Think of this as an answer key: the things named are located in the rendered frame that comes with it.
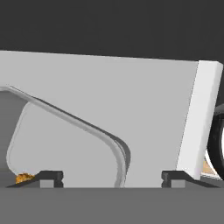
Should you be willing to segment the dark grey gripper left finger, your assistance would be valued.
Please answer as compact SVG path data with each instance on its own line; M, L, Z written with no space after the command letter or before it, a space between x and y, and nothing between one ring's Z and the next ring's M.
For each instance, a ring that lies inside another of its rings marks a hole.
M22 183L7 185L7 188L63 188L63 171L40 171L32 174L35 176L32 180Z

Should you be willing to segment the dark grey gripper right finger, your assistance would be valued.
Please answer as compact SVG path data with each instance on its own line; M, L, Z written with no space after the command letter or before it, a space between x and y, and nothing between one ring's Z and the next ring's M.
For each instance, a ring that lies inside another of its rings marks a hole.
M161 184L162 188L186 188L191 185L218 188L217 185L192 178L185 171L162 171L161 179L163 180Z

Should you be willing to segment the orange shrimp piece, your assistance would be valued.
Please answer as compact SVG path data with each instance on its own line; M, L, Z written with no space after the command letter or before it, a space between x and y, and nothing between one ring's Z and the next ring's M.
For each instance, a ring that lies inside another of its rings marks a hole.
M20 173L16 176L16 183L19 184L19 183L22 183L22 182L25 182L25 181L28 181L28 180L32 180L34 179L35 176L34 175L31 175L29 173Z

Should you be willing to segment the clear rounded food container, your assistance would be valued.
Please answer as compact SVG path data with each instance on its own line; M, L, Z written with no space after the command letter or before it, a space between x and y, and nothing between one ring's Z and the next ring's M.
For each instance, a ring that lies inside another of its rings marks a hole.
M14 87L0 87L0 187L63 171L65 188L123 187L130 149L117 136Z

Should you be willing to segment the black and white round object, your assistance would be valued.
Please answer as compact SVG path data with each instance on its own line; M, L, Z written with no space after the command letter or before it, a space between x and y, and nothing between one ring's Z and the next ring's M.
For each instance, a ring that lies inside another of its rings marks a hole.
M224 180L224 103L217 106L213 113L213 120L206 147L206 161L210 167Z

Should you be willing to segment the pale grey counter block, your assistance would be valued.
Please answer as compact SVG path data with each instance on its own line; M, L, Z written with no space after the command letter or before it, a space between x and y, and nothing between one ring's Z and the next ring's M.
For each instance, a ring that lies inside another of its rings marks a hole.
M0 52L0 87L14 87L122 139L123 187L158 187L162 171L202 172L221 82L216 61Z

